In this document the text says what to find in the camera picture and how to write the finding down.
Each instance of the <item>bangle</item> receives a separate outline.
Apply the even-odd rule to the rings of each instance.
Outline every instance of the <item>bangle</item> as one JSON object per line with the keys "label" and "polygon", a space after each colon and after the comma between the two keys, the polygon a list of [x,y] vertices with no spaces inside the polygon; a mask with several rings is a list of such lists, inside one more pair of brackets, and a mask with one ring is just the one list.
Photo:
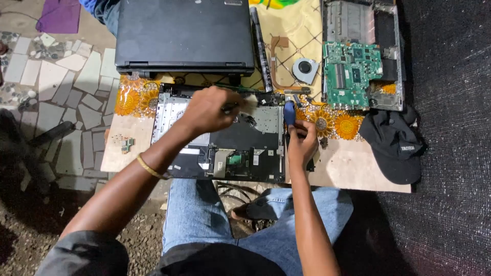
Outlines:
{"label": "bangle", "polygon": [[149,167],[147,165],[147,163],[145,163],[145,161],[143,161],[143,159],[141,158],[140,156],[141,153],[138,153],[138,155],[136,156],[136,159],[138,160],[138,162],[140,163],[140,165],[146,170],[148,171],[151,175],[157,177],[157,178],[160,178],[160,179],[164,179],[164,180],[167,180],[169,179],[168,177],[165,177],[159,173],[157,173],[156,171],[154,171],[151,167]]}

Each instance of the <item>black shirt sleeve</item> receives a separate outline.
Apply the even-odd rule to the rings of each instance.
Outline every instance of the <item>black shirt sleeve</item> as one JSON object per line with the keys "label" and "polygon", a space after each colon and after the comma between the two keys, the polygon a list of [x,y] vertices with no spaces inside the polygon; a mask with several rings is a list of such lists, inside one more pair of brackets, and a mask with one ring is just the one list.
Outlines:
{"label": "black shirt sleeve", "polygon": [[35,275],[126,275],[128,262],[125,247],[115,238],[92,231],[78,231],[56,243]]}

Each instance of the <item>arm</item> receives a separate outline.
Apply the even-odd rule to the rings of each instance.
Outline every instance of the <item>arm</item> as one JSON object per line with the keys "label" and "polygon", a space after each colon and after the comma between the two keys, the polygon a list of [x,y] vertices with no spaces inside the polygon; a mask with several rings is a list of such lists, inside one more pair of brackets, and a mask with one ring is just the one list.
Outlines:
{"label": "arm", "polygon": [[[225,114],[221,107],[226,103],[239,106]],[[141,158],[157,173],[165,173],[179,151],[193,139],[229,127],[242,105],[240,95],[230,90],[212,86],[196,91],[182,118],[143,152]],[[158,180],[133,160],[80,209],[60,239],[75,231],[117,236],[145,203]]]}
{"label": "arm", "polygon": [[339,275],[339,267],[329,236],[305,175],[306,164],[319,146],[315,124],[300,120],[295,124],[288,127],[290,133],[288,161],[295,207],[295,236],[303,274]]}

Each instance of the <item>wooden table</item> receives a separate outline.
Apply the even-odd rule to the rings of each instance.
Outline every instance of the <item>wooden table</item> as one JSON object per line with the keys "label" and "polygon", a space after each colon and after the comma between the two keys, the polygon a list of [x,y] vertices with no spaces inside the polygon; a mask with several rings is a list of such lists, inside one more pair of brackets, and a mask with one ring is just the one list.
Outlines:
{"label": "wooden table", "polygon": [[[288,47],[276,48],[277,82],[289,86],[296,84],[291,74],[295,60],[300,57],[322,60],[322,21],[319,0],[271,1],[269,9],[264,3],[257,4],[267,55],[273,36],[288,37]],[[369,191],[392,191],[410,193],[410,185],[389,182],[380,172],[370,145],[357,133],[363,119],[355,111],[334,111],[320,102],[322,83],[321,66],[312,85],[309,85],[314,104],[302,96],[303,108],[297,110],[297,118],[316,122],[319,138],[327,137],[328,147],[314,157],[315,172],[309,173],[311,185],[330,186],[342,189]],[[154,118],[149,104],[158,96],[160,82],[211,85],[226,83],[221,76],[196,73],[165,73],[159,81],[146,82],[136,76],[121,76],[116,99],[115,115],[112,120],[101,170],[117,172],[135,159],[136,155],[150,146]],[[261,88],[261,74],[256,69],[242,85]],[[128,154],[121,154],[122,138],[135,138],[135,145]]]}

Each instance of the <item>laptop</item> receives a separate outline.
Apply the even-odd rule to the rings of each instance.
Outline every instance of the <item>laptop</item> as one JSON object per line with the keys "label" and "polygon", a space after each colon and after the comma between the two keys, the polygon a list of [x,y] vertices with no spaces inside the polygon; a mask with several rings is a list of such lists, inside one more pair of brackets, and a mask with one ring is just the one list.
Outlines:
{"label": "laptop", "polygon": [[120,73],[249,77],[254,72],[254,53],[248,2],[121,1],[115,64]]}
{"label": "laptop", "polygon": [[[203,87],[163,83],[151,143],[178,120],[195,91]],[[247,97],[251,92],[241,93]],[[252,115],[239,113],[227,129],[206,133],[183,148],[169,166],[174,178],[285,182],[283,106],[285,95],[254,93]]]}

